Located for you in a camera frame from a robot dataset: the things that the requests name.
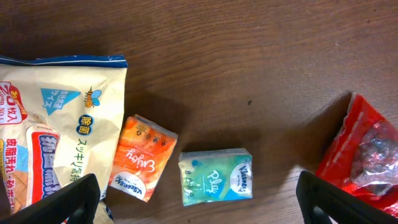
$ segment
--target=red label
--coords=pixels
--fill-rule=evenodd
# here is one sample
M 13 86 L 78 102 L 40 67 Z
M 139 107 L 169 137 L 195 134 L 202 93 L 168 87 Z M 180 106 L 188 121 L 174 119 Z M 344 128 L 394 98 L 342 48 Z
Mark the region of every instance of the red label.
M 9 82 L 0 82 L 0 124 L 19 124 L 26 117 L 19 90 Z
M 53 170 L 54 154 L 59 135 L 46 132 L 32 133 L 33 189 L 32 203 L 61 189 Z

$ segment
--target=kleenex logo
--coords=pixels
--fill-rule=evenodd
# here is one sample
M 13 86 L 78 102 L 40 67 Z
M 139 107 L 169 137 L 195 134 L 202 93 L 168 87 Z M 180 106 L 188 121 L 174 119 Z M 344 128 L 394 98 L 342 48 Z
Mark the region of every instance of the kleenex logo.
M 124 188 L 126 188 L 126 189 L 132 189 L 132 191 L 134 191 L 134 193 L 142 194 L 141 189 L 139 189 L 138 187 L 136 187 L 136 186 L 134 186 L 134 185 L 129 185 L 129 184 L 123 182 L 122 179 L 123 179 L 123 178 L 119 175 L 119 176 L 117 176 L 117 177 L 115 178 L 114 181 L 115 181 L 117 184 L 119 184 L 120 186 L 122 186 L 122 187 L 124 187 Z
M 248 195 L 252 192 L 251 162 L 238 164 L 229 178 L 231 189 L 239 195 Z
M 244 192 L 246 190 L 247 185 L 247 177 L 246 174 L 248 170 L 246 169 L 246 166 L 243 166 L 242 168 L 239 169 L 241 171 L 241 177 L 242 177 L 242 184 L 241 188 L 239 189 L 239 192 Z

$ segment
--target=orange tissue pack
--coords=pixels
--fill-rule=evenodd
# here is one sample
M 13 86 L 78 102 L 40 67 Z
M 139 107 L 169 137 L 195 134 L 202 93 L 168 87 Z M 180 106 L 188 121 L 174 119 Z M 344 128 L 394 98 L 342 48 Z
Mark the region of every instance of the orange tissue pack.
M 177 138 L 177 134 L 139 115 L 128 117 L 108 185 L 148 202 Z

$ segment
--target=blue triangle label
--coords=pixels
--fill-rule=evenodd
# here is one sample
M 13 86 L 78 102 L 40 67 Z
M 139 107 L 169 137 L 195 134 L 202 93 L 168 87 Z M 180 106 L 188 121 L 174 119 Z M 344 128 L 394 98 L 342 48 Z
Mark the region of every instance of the blue triangle label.
M 75 99 L 80 92 L 70 90 L 55 90 L 42 88 L 43 108 L 50 116 L 55 110 L 62 110 L 63 106 Z

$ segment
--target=plastic bag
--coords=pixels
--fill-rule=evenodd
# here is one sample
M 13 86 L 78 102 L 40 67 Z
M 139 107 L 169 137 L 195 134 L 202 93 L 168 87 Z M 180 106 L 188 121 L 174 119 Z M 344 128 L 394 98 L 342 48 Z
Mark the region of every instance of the plastic bag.
M 252 198 L 252 156 L 247 150 L 186 152 L 179 161 L 184 206 Z
M 126 70 L 123 56 L 0 57 L 0 169 L 12 213 L 89 173 L 104 197 Z
M 129 117 L 120 135 L 109 185 L 148 202 L 177 138 L 139 115 Z
M 398 217 L 397 130 L 361 95 L 353 95 L 316 175 Z

